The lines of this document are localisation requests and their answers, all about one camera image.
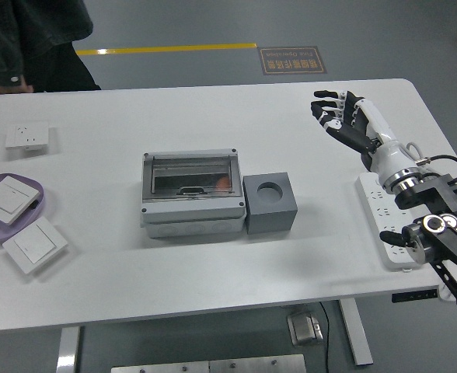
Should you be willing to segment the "person's hand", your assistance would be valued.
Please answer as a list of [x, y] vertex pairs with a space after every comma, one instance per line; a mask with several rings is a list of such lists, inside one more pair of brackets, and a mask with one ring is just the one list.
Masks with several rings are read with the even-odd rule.
[[3, 94], [19, 94], [19, 93], [34, 93], [32, 85], [28, 85], [23, 76], [18, 79], [18, 85], [0, 85], [0, 95]]

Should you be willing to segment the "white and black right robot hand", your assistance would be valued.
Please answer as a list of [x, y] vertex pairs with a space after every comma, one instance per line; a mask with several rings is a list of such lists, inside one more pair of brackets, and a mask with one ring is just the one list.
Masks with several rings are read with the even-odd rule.
[[312, 115], [325, 132], [361, 154], [365, 168], [388, 193], [401, 183], [418, 183], [421, 171], [375, 104], [350, 91], [314, 92]]

